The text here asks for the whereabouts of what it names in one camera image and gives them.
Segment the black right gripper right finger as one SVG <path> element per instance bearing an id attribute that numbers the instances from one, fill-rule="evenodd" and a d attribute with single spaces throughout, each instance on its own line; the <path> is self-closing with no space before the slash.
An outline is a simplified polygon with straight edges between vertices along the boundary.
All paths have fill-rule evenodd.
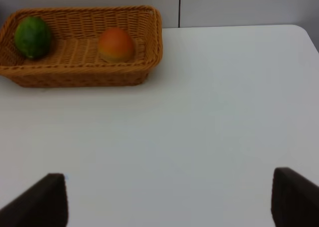
<path id="1" fill-rule="evenodd" d="M 271 213 L 276 227 L 318 227 L 318 185 L 291 168 L 276 168 Z"/>

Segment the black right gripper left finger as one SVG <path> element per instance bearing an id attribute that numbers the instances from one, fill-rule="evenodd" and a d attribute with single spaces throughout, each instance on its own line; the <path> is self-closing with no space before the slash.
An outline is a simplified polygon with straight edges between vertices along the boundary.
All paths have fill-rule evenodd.
<path id="1" fill-rule="evenodd" d="M 2 227 L 65 227 L 68 197 L 65 176 L 50 173 L 0 210 Z"/>

